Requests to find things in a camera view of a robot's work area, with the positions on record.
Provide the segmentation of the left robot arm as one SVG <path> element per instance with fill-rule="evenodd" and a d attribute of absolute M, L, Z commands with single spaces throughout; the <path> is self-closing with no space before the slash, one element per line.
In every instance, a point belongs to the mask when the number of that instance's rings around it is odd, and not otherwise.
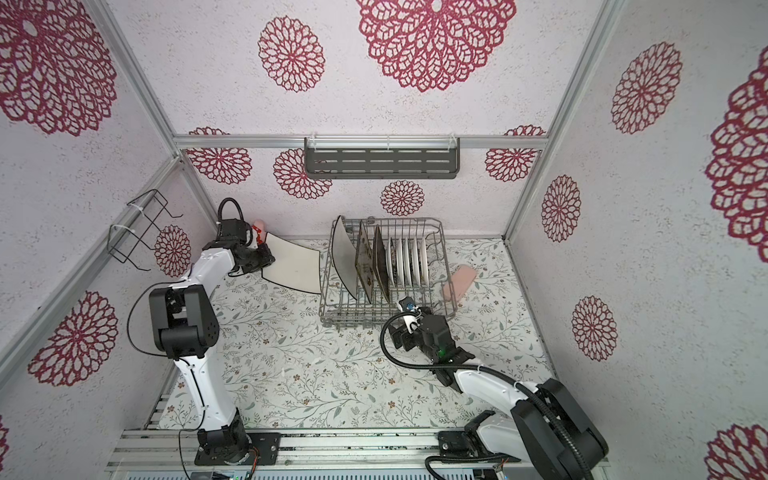
<path fill-rule="evenodd" d="M 187 382 L 199 416 L 198 451 L 204 460 L 216 464 L 241 464 L 252 447 L 241 414 L 224 386 L 216 350 L 220 324 L 210 294 L 225 279 L 260 271 L 274 261 L 265 244 L 253 249 L 235 241 L 213 242 L 188 273 L 149 294 L 155 346 Z"/>

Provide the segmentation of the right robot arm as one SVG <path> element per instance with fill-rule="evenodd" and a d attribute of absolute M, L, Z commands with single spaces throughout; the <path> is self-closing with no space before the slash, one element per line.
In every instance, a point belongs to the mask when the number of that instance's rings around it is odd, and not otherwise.
<path fill-rule="evenodd" d="M 527 463 L 542 479 L 590 479 L 608 443 L 560 381 L 524 382 L 495 370 L 458 346 L 448 321 L 407 303 L 388 320 L 379 346 L 394 365 L 432 373 L 444 387 L 489 404 L 464 427 L 463 447 L 445 447 L 434 463 Z"/>

